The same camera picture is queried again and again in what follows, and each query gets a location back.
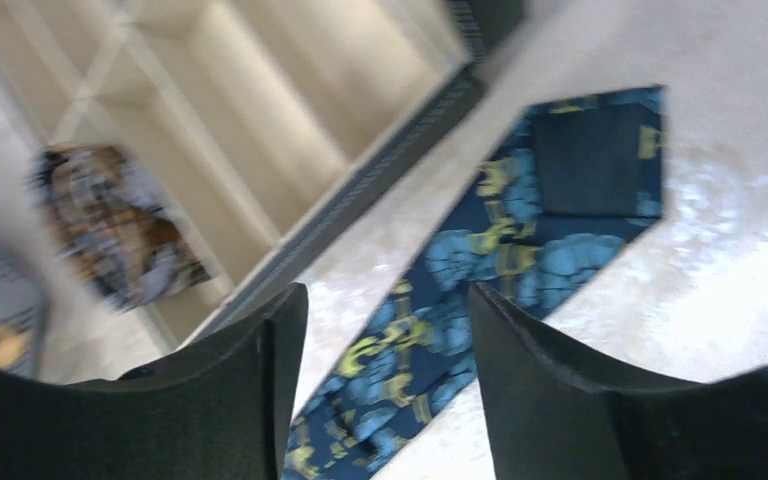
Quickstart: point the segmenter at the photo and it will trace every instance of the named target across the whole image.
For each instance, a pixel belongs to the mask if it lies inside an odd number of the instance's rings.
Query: shelving unit
[[[41,144],[121,144],[180,211],[216,278],[145,309],[174,347],[465,63],[440,2],[0,0],[0,74]]]

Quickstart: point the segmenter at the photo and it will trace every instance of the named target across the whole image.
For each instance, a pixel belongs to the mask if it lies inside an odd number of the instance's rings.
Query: necktie
[[[284,480],[370,478],[475,379],[471,282],[544,319],[661,218],[662,93],[525,111],[294,420]]]

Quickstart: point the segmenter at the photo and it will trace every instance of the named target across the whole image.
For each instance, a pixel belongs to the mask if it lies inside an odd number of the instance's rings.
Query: yellow pattern
[[[354,408],[348,411],[345,411],[340,414],[340,417],[342,417],[344,423],[352,423],[355,419],[355,414],[357,413],[357,410]]]
[[[342,440],[349,436],[349,432],[337,425],[337,422],[334,420],[329,420],[328,423],[325,424],[325,431],[337,440]]]
[[[666,143],[666,133],[654,127],[641,125],[637,157],[641,160],[652,160],[658,155],[658,149],[662,148]]]
[[[534,236],[534,234],[537,233],[537,222],[530,221],[522,226],[522,230],[519,231],[516,235],[514,235],[514,238],[517,240],[522,240],[523,238],[528,238],[531,236]]]
[[[572,113],[572,112],[582,112],[585,109],[579,107],[578,105],[573,105],[571,102],[576,99],[569,99],[569,100],[561,100],[559,102],[552,103],[552,106],[549,108],[549,113],[552,114],[561,114],[561,113]],[[585,107],[587,109],[596,108],[596,96],[595,95],[587,95],[584,97],[581,97],[580,100],[582,100],[585,103]]]
[[[346,451],[346,449],[343,448],[342,445],[340,445],[339,442],[334,442],[331,444],[331,453],[334,455],[334,458],[337,460],[340,460],[341,458],[345,458],[345,456],[349,454]]]
[[[401,450],[405,445],[410,442],[409,438],[405,438],[399,435],[393,435],[393,445],[396,447],[396,451]]]
[[[410,349],[399,352],[399,370],[405,371],[410,368]]]
[[[478,182],[475,194],[479,197],[496,197],[501,195],[505,187],[513,182],[518,174],[516,162],[511,157],[501,158],[493,162],[484,162],[481,165],[484,179]]]
[[[287,461],[294,470],[307,480],[316,480],[319,476],[319,467],[310,464],[310,458],[316,452],[316,449],[308,445],[310,442],[310,430],[306,424],[299,424],[296,428],[296,439],[301,446],[287,452]]]
[[[502,295],[516,297],[516,278],[525,273],[535,263],[535,256],[540,247],[528,245],[502,245],[496,260],[496,271],[502,283]]]
[[[472,233],[469,235],[469,243],[473,252],[478,255],[489,255],[499,248],[502,237],[517,233],[513,227],[514,219],[505,213],[505,206],[501,200],[488,199],[484,201],[484,209],[487,218],[492,224],[486,232]]]
[[[395,299],[398,308],[396,319],[384,329],[383,338],[364,337],[349,347],[337,366],[337,372],[340,375],[346,378],[358,376],[364,369],[364,366],[359,363],[362,357],[378,355],[388,348],[392,347],[396,352],[404,352],[414,345],[431,344],[434,340],[434,331],[428,321],[418,319],[413,314],[409,296],[412,290],[410,282],[404,279],[396,285],[393,289],[393,294],[398,295]]]
[[[404,390],[413,381],[413,375],[407,372],[397,373],[392,378],[384,380],[379,398],[381,400],[390,400],[399,408],[410,405],[414,395],[405,394]]]
[[[431,423],[431,407],[428,405],[428,394],[423,393],[416,397],[416,401],[413,402],[413,414],[416,417],[416,421],[423,425]]]

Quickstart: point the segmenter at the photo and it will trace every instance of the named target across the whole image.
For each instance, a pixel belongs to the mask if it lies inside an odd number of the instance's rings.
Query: patterned fabric
[[[64,256],[113,308],[130,310],[210,279],[158,189],[120,149],[49,147],[32,180]]]
[[[528,109],[294,421],[284,480],[370,478],[475,379],[469,283],[545,318],[661,218],[661,93]]]

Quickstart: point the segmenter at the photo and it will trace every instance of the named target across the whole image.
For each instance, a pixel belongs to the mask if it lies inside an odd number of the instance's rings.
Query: floral pattern
[[[467,278],[478,262],[478,255],[469,243],[471,233],[469,230],[440,232],[434,235],[425,252],[428,270],[444,292]]]
[[[613,235],[577,233],[553,240],[542,250],[540,303],[551,311],[608,264],[625,245]]]
[[[642,89],[530,108],[303,409],[309,442],[291,444],[287,468],[369,479],[476,378],[470,282],[499,285],[542,319],[660,219],[660,149],[641,165],[636,216],[597,218],[543,212],[532,148],[536,116],[634,103],[648,109],[641,125],[660,130],[659,102]]]
[[[537,177],[534,175],[534,153],[527,148],[511,152],[518,176],[504,193],[505,211],[517,223],[526,223],[541,212]]]
[[[361,405],[370,405],[381,398],[384,381],[396,371],[399,358],[396,351],[386,349],[375,357],[360,376],[353,378],[346,385],[355,401]]]
[[[452,295],[434,307],[421,308],[416,316],[428,319],[434,328],[430,352],[451,356],[472,346],[472,324],[462,296]]]

